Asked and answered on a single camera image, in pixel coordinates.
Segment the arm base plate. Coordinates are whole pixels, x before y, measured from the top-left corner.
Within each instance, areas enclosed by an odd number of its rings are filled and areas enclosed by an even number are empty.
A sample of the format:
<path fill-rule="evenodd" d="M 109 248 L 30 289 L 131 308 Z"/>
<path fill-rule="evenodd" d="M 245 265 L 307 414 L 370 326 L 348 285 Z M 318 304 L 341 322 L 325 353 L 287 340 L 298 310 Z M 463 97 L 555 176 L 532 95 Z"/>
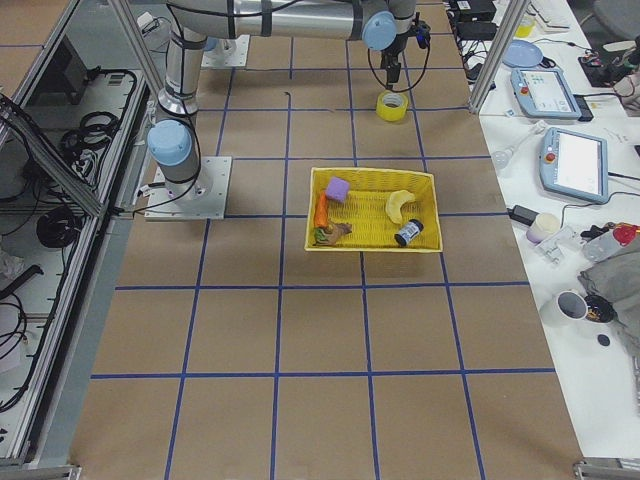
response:
<path fill-rule="evenodd" d="M 249 44 L 249 35 L 241 35 L 237 39 L 208 37 L 201 68 L 205 70 L 244 68 L 247 64 Z"/>
<path fill-rule="evenodd" d="M 232 169 L 230 156 L 204 156 L 195 186 L 180 199 L 175 185 L 161 186 L 149 195 L 150 208 L 143 211 L 149 221 L 222 220 L 226 210 Z"/>

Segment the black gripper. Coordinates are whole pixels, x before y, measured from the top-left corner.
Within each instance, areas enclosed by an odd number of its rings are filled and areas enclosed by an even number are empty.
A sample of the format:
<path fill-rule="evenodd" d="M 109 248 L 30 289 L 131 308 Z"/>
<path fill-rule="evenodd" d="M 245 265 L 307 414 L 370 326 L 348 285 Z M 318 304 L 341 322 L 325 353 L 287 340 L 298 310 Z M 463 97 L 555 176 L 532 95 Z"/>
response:
<path fill-rule="evenodd" d="M 385 88 L 392 89 L 399 81 L 401 61 L 400 56 L 406 48 L 405 42 L 393 42 L 381 51 L 380 68 L 385 70 Z"/>

